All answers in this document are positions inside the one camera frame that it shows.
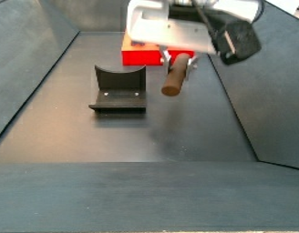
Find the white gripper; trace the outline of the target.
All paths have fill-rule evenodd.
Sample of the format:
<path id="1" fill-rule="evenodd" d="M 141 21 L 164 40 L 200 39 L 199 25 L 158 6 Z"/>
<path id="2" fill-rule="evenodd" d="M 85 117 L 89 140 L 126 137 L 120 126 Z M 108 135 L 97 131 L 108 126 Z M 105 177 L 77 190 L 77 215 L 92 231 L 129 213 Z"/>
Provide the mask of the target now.
<path id="1" fill-rule="evenodd" d="M 204 10 L 219 10 L 247 20 L 256 20 L 260 10 L 257 0 L 130 0 L 126 12 L 126 33 L 136 42 L 158 45 L 161 63 L 170 69 L 166 47 L 216 54 Z M 197 68 L 199 55 L 186 61 L 184 79 Z"/>

